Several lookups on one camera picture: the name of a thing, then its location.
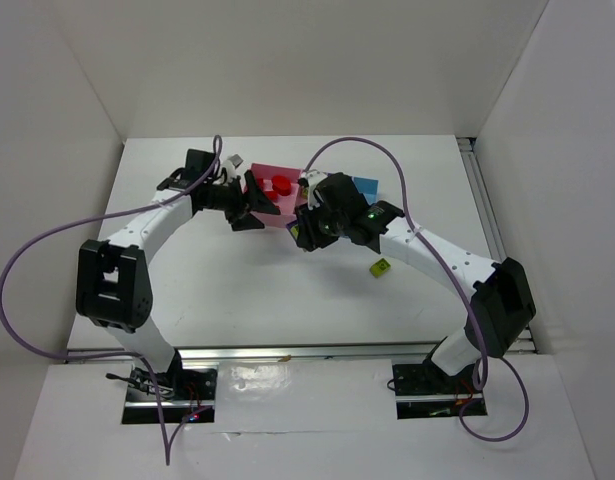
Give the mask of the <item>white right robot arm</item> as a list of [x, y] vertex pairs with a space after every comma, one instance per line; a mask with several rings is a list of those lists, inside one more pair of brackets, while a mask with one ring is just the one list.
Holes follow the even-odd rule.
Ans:
[[483, 357], [503, 357], [535, 317], [518, 261], [481, 257], [410, 225], [395, 205], [369, 204], [346, 174], [311, 170], [301, 174], [298, 185], [307, 194], [306, 203], [295, 210], [299, 248], [324, 249], [345, 237], [403, 262], [467, 302], [465, 325], [441, 340], [425, 360], [431, 378], [444, 381]]

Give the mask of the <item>small green lego brick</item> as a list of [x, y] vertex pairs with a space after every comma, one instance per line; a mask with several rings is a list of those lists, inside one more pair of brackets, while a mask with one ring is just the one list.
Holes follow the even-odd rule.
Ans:
[[370, 266], [369, 272], [374, 278], [380, 278], [385, 275], [390, 269], [391, 264], [389, 263], [389, 261], [385, 258], [381, 258]]

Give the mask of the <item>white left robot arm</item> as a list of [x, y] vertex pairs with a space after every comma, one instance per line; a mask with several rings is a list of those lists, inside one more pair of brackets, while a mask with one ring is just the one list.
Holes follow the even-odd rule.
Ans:
[[251, 171], [237, 173], [241, 161], [220, 160], [219, 152], [190, 149], [184, 166], [156, 189], [148, 210], [105, 240], [88, 240], [78, 254], [76, 311], [105, 329], [138, 367], [176, 390], [190, 378], [180, 353], [156, 326], [148, 267], [166, 241], [202, 210], [220, 211], [234, 231], [258, 230], [259, 214], [277, 216]]

